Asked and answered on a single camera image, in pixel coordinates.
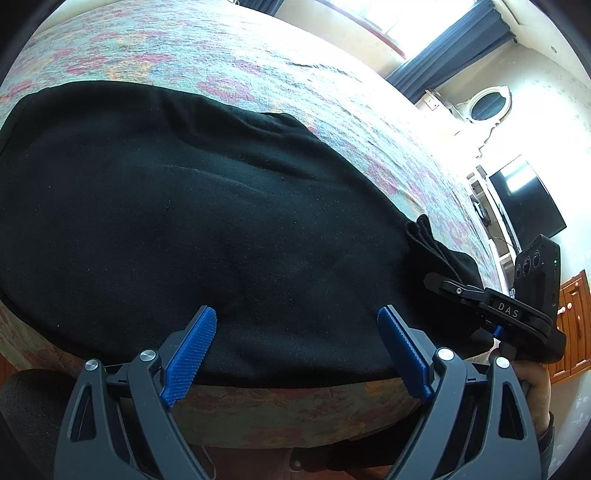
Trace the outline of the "person right hand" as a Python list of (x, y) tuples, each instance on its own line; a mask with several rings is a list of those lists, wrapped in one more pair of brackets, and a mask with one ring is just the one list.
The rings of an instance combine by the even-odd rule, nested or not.
[(530, 385), (526, 395), (536, 436), (540, 439), (549, 429), (551, 422), (551, 381), (549, 372), (540, 364), (524, 360), (512, 362), (519, 380)]

